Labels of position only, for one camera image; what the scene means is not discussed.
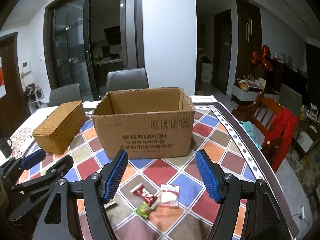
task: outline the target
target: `teal cloth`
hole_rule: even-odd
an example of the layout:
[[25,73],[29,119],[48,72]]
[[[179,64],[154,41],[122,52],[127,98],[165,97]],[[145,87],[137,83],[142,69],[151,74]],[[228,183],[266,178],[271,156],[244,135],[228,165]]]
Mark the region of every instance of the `teal cloth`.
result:
[[254,136],[253,133],[253,124],[250,121],[247,122],[240,122],[242,127],[245,129],[245,131],[249,134],[251,139],[254,141],[255,145],[258,147],[259,150],[262,149],[262,147],[259,145],[257,138]]

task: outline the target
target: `bolt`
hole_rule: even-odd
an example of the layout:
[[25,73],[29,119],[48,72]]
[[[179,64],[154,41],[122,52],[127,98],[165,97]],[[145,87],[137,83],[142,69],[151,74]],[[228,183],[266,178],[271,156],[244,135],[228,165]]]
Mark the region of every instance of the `bolt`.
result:
[[233,175],[231,173],[229,173],[229,172],[226,173],[224,176],[226,177],[226,179],[232,179],[233,178]]
[[92,179],[97,179],[97,178],[99,178],[99,177],[100,177],[100,174],[97,173],[97,172],[94,172],[94,173],[91,174],[91,178],[92,178]]
[[59,185],[63,185],[67,182],[67,180],[65,178],[63,179],[59,179]]
[[265,185],[265,181],[263,180],[263,179],[258,179],[258,183],[260,184],[260,185]]

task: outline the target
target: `brown door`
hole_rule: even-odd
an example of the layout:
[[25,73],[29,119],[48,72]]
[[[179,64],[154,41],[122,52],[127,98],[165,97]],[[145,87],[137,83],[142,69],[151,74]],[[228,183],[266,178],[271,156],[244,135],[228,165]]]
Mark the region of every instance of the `brown door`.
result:
[[30,116],[23,99],[17,60],[17,33],[0,38],[2,76],[6,94],[0,98],[0,134],[10,137]]
[[253,75],[250,59],[253,51],[261,53],[260,9],[243,0],[236,0],[238,11],[238,58],[236,79]]
[[212,85],[227,93],[231,58],[231,9],[214,16]]

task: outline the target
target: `glass door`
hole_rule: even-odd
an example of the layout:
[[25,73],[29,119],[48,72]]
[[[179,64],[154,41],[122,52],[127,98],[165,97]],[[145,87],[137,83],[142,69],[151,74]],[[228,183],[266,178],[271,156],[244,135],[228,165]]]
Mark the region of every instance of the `glass door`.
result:
[[56,75],[60,86],[79,83],[83,101],[96,100],[97,90],[89,57],[89,15],[85,8],[89,0],[73,0],[54,10],[53,40],[57,62]]

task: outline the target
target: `red scarf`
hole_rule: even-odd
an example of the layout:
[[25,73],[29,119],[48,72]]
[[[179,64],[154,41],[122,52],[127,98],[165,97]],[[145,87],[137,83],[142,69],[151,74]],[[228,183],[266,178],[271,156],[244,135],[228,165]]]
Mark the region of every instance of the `red scarf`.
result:
[[279,114],[277,114],[271,121],[269,132],[266,135],[261,146],[265,146],[267,141],[277,139],[283,134],[283,139],[280,144],[278,155],[276,156],[274,162],[271,164],[271,168],[273,169],[274,173],[277,172],[281,162],[287,155],[297,122],[297,117],[295,117],[293,113],[286,108],[284,108]]

